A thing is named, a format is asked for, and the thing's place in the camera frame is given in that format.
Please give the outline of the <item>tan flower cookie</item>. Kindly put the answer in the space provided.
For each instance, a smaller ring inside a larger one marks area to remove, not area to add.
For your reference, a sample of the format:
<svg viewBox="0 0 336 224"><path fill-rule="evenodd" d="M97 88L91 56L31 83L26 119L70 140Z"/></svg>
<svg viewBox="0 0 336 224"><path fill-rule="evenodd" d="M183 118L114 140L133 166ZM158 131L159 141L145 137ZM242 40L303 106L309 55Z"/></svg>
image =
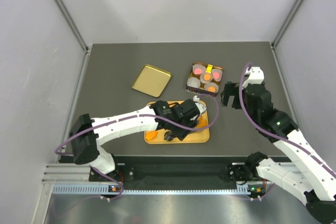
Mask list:
<svg viewBox="0 0 336 224"><path fill-rule="evenodd" d="M213 87L213 86L208 87L207 90L208 90L209 92L214 92L214 93L216 92L216 88Z"/></svg>

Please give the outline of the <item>tan scalloped cookie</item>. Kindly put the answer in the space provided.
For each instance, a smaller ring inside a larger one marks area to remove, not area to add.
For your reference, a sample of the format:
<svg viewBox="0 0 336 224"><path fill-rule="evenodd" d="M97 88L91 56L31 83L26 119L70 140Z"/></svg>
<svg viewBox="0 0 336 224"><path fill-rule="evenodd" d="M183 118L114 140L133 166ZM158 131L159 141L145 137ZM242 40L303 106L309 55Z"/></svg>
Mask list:
<svg viewBox="0 0 336 224"><path fill-rule="evenodd" d="M212 75L210 73L206 73L206 74L204 74L203 79L205 81L211 81Z"/></svg>

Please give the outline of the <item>square cookie tin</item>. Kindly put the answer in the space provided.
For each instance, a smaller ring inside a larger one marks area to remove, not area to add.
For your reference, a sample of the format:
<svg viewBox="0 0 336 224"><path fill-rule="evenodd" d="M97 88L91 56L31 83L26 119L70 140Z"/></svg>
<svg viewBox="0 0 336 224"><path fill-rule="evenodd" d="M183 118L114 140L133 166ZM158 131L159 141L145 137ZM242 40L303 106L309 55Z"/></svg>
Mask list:
<svg viewBox="0 0 336 224"><path fill-rule="evenodd" d="M187 92L217 97L223 75L222 67L195 61L188 74L185 89Z"/></svg>

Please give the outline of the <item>pink cookie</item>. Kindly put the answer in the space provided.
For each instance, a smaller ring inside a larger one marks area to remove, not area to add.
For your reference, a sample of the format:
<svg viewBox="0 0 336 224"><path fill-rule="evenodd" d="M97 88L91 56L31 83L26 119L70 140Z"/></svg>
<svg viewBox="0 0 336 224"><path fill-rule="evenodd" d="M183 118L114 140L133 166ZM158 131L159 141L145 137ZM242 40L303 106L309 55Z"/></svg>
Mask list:
<svg viewBox="0 0 336 224"><path fill-rule="evenodd" d="M221 74L219 72L213 72L212 73L213 79L218 81L221 78Z"/></svg>
<svg viewBox="0 0 336 224"><path fill-rule="evenodd" d="M203 69L202 68L195 68L195 69L193 69L193 73L195 75L201 75L203 73Z"/></svg>

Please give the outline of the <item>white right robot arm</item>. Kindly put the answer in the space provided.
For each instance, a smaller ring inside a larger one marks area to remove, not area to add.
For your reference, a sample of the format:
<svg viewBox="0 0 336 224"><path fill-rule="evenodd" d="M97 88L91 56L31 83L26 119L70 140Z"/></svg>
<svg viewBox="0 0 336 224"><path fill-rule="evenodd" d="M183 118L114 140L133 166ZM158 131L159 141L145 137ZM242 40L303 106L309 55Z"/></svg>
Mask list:
<svg viewBox="0 0 336 224"><path fill-rule="evenodd" d="M314 151L295 121L273 107L271 93L264 83L227 82L221 105L241 109L256 130L281 150L300 171L295 174L261 152L245 160L244 178L265 179L296 197L320 223L335 223L335 172Z"/></svg>

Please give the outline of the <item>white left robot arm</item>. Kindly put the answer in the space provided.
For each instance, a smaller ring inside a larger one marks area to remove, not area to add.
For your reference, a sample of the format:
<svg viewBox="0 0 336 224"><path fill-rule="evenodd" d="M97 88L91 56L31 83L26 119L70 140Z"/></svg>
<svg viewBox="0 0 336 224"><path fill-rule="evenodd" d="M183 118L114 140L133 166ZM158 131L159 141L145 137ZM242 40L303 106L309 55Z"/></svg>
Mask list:
<svg viewBox="0 0 336 224"><path fill-rule="evenodd" d="M107 118L91 118L83 114L75 121L69 137L73 162L88 164L101 172L107 180L114 180L119 168L112 154L103 144L138 132L167 130L173 138L184 140L198 125L198 118L206 112L206 106L198 99L182 103L156 101L142 109Z"/></svg>

